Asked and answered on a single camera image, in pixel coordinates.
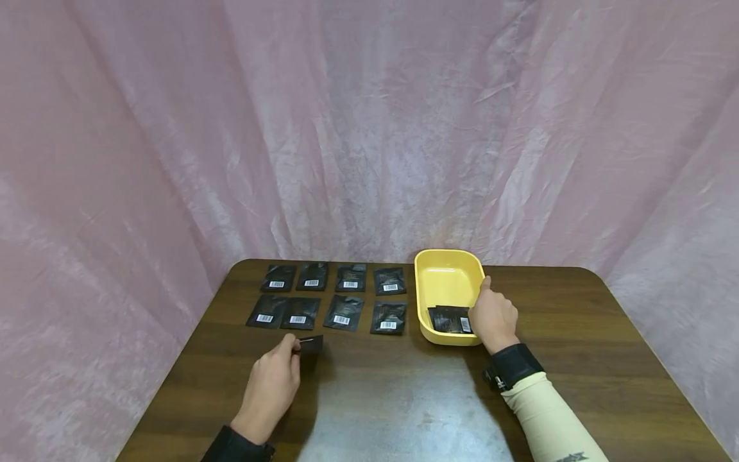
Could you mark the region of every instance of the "right hand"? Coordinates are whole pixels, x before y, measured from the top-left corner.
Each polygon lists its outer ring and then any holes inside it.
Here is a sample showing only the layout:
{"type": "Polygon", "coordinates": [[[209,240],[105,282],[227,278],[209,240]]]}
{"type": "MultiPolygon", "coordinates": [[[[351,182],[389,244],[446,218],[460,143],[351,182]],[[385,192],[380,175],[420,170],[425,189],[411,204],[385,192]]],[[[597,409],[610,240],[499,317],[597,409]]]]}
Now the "right hand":
{"type": "Polygon", "coordinates": [[[300,341],[291,333],[251,368],[241,409],[231,428],[253,444],[267,442],[300,386],[300,341]]]}
{"type": "Polygon", "coordinates": [[[480,285],[480,295],[469,311],[469,321],[475,335],[492,355],[521,343],[516,337],[518,310],[502,293],[490,290],[490,276],[485,276],[480,285]]]}

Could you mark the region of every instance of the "wrinkled fabric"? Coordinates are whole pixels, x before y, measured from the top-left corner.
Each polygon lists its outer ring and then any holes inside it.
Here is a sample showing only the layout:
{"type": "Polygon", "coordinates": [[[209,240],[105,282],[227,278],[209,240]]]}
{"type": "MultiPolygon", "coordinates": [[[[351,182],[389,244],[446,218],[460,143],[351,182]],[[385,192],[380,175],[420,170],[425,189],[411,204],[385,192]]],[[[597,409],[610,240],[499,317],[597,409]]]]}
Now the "wrinkled fabric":
{"type": "Polygon", "coordinates": [[[0,460],[115,458],[246,258],[603,277],[739,460],[739,4],[0,4],[0,460]]]}

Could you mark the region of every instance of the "yellow plastic tray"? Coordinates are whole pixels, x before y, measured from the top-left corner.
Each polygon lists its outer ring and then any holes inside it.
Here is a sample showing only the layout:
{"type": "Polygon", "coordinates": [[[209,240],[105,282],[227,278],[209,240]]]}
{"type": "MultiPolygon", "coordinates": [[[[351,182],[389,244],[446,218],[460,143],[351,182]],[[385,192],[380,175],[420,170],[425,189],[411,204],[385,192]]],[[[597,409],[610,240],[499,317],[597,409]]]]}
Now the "yellow plastic tray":
{"type": "Polygon", "coordinates": [[[437,332],[429,308],[436,305],[471,307],[485,277],[483,266],[469,252],[430,248],[415,257],[416,302],[420,331],[426,340],[439,345],[479,345],[476,335],[437,332]]]}

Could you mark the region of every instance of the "packet held in hand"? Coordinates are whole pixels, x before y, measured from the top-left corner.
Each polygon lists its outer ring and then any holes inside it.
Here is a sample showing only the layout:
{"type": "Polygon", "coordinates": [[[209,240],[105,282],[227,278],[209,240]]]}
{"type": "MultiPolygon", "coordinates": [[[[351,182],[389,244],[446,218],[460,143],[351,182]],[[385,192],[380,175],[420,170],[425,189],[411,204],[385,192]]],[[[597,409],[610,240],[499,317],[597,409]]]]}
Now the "packet held in hand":
{"type": "Polygon", "coordinates": [[[324,291],[328,280],[328,263],[303,263],[298,277],[298,291],[324,291]]]}
{"type": "Polygon", "coordinates": [[[407,303],[375,302],[369,333],[401,335],[406,326],[407,303]]]}
{"type": "Polygon", "coordinates": [[[468,311],[468,307],[439,305],[436,308],[429,308],[429,317],[437,332],[472,334],[468,311]]]}
{"type": "Polygon", "coordinates": [[[282,314],[287,307],[288,298],[277,295],[262,295],[254,306],[251,316],[246,321],[247,326],[276,329],[279,326],[282,314]]]}
{"type": "Polygon", "coordinates": [[[323,335],[304,337],[298,339],[300,341],[300,353],[301,355],[317,355],[323,351],[323,335]]]}
{"type": "Polygon", "coordinates": [[[283,329],[313,330],[320,304],[321,299],[304,299],[301,297],[287,299],[287,307],[282,315],[280,327],[283,329]]]}
{"type": "Polygon", "coordinates": [[[355,332],[364,300],[355,296],[335,295],[324,319],[324,327],[355,332]]]}
{"type": "Polygon", "coordinates": [[[364,292],[367,280],[367,265],[342,265],[338,267],[336,292],[364,292]]]}
{"type": "Polygon", "coordinates": [[[262,292],[290,292],[297,269],[295,265],[270,265],[262,282],[262,292]]]}
{"type": "Polygon", "coordinates": [[[403,268],[381,268],[375,270],[375,294],[395,295],[406,293],[406,279],[403,268]]]}

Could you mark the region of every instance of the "black sleeve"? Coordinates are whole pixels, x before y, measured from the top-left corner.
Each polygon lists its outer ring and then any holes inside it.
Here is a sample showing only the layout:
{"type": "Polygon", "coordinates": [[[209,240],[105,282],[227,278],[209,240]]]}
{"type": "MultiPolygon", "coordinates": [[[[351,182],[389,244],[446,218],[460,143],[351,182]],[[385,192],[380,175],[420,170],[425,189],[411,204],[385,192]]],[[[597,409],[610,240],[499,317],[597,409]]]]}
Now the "black sleeve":
{"type": "Polygon", "coordinates": [[[275,449],[269,444],[257,446],[224,426],[201,462],[269,462],[275,449]]]}
{"type": "Polygon", "coordinates": [[[544,367],[525,344],[519,343],[490,356],[483,378],[492,390],[506,391],[511,390],[518,381],[537,372],[544,372],[544,367]]]}

